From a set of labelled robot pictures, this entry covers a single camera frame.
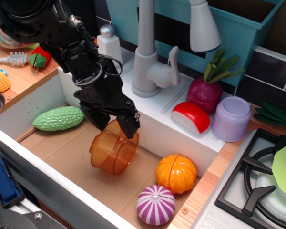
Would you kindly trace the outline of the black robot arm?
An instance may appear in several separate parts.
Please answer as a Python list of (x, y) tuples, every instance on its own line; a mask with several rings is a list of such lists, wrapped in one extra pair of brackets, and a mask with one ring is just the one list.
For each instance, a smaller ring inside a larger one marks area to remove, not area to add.
[(122, 92), (123, 68), (99, 54), (94, 38), (79, 17), (60, 0), (0, 0), (0, 28), (20, 43), (38, 43), (79, 88), (74, 93), (85, 116), (103, 130), (115, 116), (121, 130), (133, 138), (139, 114)]

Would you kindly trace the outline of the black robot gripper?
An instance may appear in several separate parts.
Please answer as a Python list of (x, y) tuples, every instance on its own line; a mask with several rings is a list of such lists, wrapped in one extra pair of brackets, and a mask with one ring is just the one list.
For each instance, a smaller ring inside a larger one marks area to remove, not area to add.
[(62, 51), (61, 63), (79, 87), (74, 96), (80, 100), (86, 118), (102, 131), (110, 116), (116, 116), (123, 133), (132, 139), (140, 128), (140, 114), (134, 102), (123, 94), (123, 83), (113, 60), (94, 51)]

